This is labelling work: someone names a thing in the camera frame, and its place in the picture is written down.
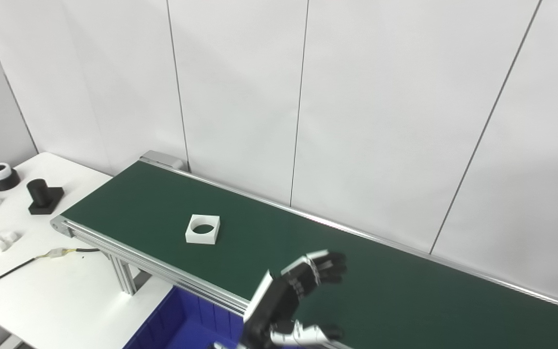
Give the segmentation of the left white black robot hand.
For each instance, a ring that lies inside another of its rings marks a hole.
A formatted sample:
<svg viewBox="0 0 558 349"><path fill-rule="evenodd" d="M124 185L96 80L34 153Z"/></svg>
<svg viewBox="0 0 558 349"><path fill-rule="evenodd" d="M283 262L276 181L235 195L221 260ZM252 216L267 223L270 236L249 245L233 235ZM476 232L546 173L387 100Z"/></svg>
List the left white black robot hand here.
<svg viewBox="0 0 558 349"><path fill-rule="evenodd" d="M343 253L321 250L293 261L281 274L267 271L246 308L238 349L320 346L343 338L336 325L294 319L301 301L319 285L339 284L347 272Z"/></svg>

